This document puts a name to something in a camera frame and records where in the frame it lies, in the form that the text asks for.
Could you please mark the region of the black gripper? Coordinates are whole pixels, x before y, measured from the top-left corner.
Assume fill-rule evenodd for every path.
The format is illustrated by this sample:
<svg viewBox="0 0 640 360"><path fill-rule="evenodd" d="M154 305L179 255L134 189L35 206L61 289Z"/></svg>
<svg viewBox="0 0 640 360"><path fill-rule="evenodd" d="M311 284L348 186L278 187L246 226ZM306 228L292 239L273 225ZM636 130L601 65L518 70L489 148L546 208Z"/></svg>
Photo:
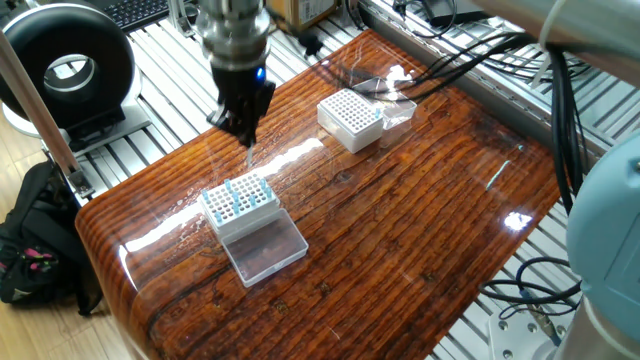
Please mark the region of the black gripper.
<svg viewBox="0 0 640 360"><path fill-rule="evenodd" d="M235 71L212 69L219 91L218 103L224 107L210 113L207 121L233 135L245 147L256 143L259 121L268 112L273 98L275 83L266 74L263 65Z"/></svg>

